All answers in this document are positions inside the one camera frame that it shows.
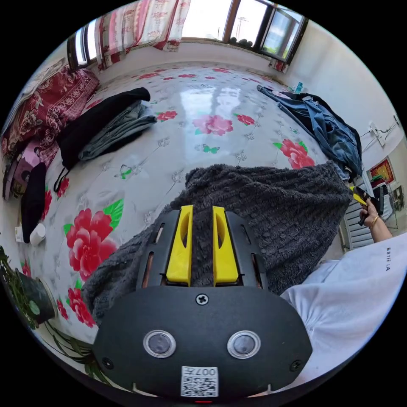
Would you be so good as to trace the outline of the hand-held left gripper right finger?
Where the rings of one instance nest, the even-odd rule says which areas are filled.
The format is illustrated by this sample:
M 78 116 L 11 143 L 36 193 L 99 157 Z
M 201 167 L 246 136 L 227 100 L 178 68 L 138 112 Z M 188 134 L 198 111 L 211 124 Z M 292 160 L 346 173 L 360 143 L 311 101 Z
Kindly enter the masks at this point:
M 223 207 L 212 207 L 213 285 L 231 285 L 238 280 L 238 268 Z

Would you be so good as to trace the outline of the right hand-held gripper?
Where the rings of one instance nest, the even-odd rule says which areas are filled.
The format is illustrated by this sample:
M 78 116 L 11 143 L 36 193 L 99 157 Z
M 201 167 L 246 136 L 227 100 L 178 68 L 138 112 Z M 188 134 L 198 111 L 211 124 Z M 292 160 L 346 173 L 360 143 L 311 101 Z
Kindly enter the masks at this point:
M 366 191 L 362 190 L 359 187 L 349 187 L 350 190 L 352 191 L 353 194 L 353 199 L 359 202 L 361 205 L 366 205 L 366 198 L 370 198 L 372 203 L 375 205 L 375 208 L 381 217 L 383 214 L 383 208 L 384 208 L 384 198 L 383 198 L 383 193 L 380 193 L 380 198 L 377 199 L 376 197 L 370 196 Z

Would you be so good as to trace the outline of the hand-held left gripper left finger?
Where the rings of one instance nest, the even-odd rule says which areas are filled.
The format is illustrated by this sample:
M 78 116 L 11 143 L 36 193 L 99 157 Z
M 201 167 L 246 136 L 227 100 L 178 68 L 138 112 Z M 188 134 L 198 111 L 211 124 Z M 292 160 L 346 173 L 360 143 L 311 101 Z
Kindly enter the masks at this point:
M 168 261 L 166 278 L 171 284 L 190 285 L 192 268 L 193 205 L 182 206 Z

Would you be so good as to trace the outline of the person's right hand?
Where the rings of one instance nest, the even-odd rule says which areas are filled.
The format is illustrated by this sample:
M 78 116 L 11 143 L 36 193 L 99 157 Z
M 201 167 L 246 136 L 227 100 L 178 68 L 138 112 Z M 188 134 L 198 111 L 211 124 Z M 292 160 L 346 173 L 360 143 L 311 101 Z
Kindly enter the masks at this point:
M 370 198 L 366 198 L 365 202 L 366 204 L 362 205 L 360 211 L 360 220 L 363 221 L 365 227 L 371 228 L 378 220 L 379 214 Z

